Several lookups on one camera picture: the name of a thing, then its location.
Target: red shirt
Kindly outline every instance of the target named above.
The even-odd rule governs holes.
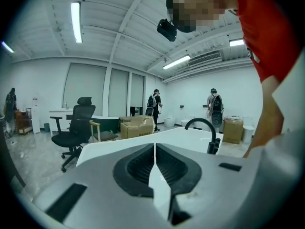
[[[274,0],[238,0],[237,16],[260,81],[274,75],[282,82],[301,52],[289,20]]]

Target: person wearing backpack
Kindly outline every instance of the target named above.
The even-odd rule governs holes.
[[[14,132],[14,112],[16,108],[16,95],[15,88],[12,88],[5,99],[5,121],[6,121],[6,132],[11,135]]]
[[[211,95],[207,100],[207,108],[207,119],[218,130],[223,122],[224,105],[221,96],[217,94],[217,90],[215,88],[211,89]]]
[[[153,109],[152,112],[152,116],[153,116],[153,120],[155,123],[155,132],[158,132],[159,129],[157,127],[157,123],[158,123],[158,117],[159,117],[159,110],[158,110],[158,106],[162,107],[162,103],[161,103],[161,98],[160,98],[160,92],[158,89],[155,89],[153,94],[150,95],[149,99],[148,99],[148,103],[147,103],[147,110],[146,110],[146,115],[151,116],[151,109]]]

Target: black faucet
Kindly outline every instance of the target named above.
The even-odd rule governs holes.
[[[203,122],[210,128],[210,130],[212,132],[212,140],[211,140],[211,142],[209,142],[207,153],[215,155],[218,151],[218,148],[219,148],[220,138],[216,138],[216,131],[215,131],[214,126],[206,119],[194,118],[193,120],[190,120],[186,124],[185,129],[187,130],[190,127],[190,125],[193,124],[194,122]]]

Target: chair armrest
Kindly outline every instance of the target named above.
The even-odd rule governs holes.
[[[58,132],[59,132],[59,134],[61,134],[61,125],[59,124],[59,120],[62,119],[62,117],[51,116],[50,119],[56,120],[56,125],[57,125]]]
[[[90,120],[89,123],[93,126],[101,126],[101,124],[95,123],[93,120]]]

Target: white toilet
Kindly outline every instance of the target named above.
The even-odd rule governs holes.
[[[254,126],[253,126],[253,122],[252,122],[252,118],[251,117],[243,117],[243,121],[244,121],[244,130],[243,130],[243,136],[242,136],[242,141],[244,143],[250,143],[251,139],[252,139],[252,135],[254,132]]]
[[[175,125],[176,119],[174,117],[167,117],[164,119],[165,127],[173,127]]]
[[[181,125],[182,125],[183,127],[185,127],[186,124],[187,124],[190,120],[192,120],[192,119],[194,119],[194,118],[195,118],[194,116],[187,116],[187,117],[185,118],[185,120],[182,120],[182,121],[181,121]]]

